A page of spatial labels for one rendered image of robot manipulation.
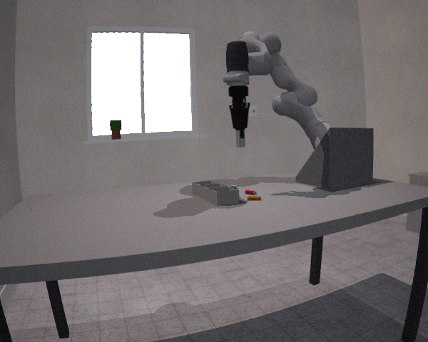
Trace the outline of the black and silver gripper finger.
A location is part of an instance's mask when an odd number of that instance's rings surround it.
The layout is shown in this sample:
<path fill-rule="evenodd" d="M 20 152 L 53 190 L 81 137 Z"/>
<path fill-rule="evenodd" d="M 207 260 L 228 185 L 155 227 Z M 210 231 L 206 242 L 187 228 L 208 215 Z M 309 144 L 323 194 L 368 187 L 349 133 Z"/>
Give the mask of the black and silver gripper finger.
<path fill-rule="evenodd" d="M 245 147 L 245 128 L 248 126 L 248 111 L 250 103 L 243 98 L 242 110 L 239 110 L 238 100 L 235 101 L 236 112 L 238 113 L 238 147 Z M 241 118 L 240 118 L 241 115 Z"/>
<path fill-rule="evenodd" d="M 235 134 L 236 134 L 236 147 L 238 147 L 238 131 L 236 128 L 238 128 L 238 116 L 235 109 L 235 101 L 233 101 L 233 105 L 229 105 L 230 112 L 231 112 L 231 118 L 233 122 L 233 128 L 235 128 Z"/>

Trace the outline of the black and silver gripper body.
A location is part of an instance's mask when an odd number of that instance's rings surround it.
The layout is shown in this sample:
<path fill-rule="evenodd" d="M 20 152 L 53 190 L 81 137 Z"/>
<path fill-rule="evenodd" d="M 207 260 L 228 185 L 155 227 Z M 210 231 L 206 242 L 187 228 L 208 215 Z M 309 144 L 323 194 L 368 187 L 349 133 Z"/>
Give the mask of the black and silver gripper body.
<path fill-rule="evenodd" d="M 246 101 L 246 96 L 248 96 L 248 87 L 244 85 L 231 86 L 229 89 L 229 96 L 233 98 L 233 101 L 238 100 L 239 110 L 242 108 L 243 98 Z"/>

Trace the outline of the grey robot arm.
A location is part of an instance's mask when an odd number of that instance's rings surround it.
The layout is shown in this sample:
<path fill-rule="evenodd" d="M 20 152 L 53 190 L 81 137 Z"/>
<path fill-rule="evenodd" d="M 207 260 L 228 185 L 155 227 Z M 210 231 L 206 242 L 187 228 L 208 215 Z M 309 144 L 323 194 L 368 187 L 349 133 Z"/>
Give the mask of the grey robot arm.
<path fill-rule="evenodd" d="M 246 86 L 249 76 L 270 74 L 277 87 L 288 90 L 273 98 L 273 110 L 297 121 L 315 150 L 329 128 L 336 127 L 311 107 L 317 102 L 316 90 L 294 76 L 278 53 L 280 49 L 280 39 L 272 32 L 261 38 L 255 32 L 245 32 L 239 41 L 227 44 L 226 74 L 229 75 L 223 76 L 223 81 L 229 86 Z"/>

